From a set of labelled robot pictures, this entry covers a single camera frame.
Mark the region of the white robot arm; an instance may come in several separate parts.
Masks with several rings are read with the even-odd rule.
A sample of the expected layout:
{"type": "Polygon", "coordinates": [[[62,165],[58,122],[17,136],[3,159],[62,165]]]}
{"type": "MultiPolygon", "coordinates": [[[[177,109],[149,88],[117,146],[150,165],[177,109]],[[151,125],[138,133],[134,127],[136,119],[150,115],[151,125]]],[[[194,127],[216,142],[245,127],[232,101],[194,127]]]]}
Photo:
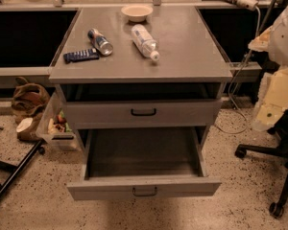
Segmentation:
{"type": "Polygon", "coordinates": [[[265,131],[273,127],[288,109],[288,6],[248,47],[267,52],[270,61],[279,65],[273,74],[265,74],[261,80],[254,108],[252,128],[265,131]]]}

